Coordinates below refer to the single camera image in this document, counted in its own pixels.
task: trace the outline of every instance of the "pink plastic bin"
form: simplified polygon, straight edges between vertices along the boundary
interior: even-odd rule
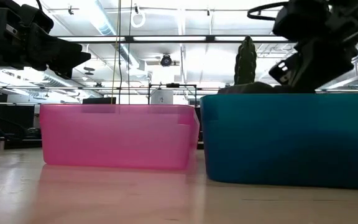
[[[186,169],[195,110],[178,105],[42,105],[44,161],[66,166]]]

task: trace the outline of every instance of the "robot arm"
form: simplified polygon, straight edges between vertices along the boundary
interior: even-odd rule
[[[40,9],[0,0],[0,66],[47,67],[70,79],[72,69],[89,60],[82,46],[49,36],[53,21]]]
[[[276,18],[252,14],[278,6],[283,8]],[[358,54],[358,0],[289,0],[251,9],[248,17],[274,20],[275,35],[297,42],[298,52],[269,71],[291,92],[311,92],[354,68],[352,58]]]

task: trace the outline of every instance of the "potted cactus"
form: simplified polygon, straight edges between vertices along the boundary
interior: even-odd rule
[[[255,81],[256,49],[250,36],[242,41],[236,56],[234,84],[243,85]]]

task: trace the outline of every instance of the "teal plastic bin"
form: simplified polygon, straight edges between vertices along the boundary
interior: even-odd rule
[[[358,189],[358,94],[206,96],[201,120],[212,180]]]

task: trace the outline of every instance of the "wooden table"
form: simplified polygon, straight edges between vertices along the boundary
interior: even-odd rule
[[[45,165],[0,154],[0,224],[356,224],[358,190],[237,185],[194,172]]]

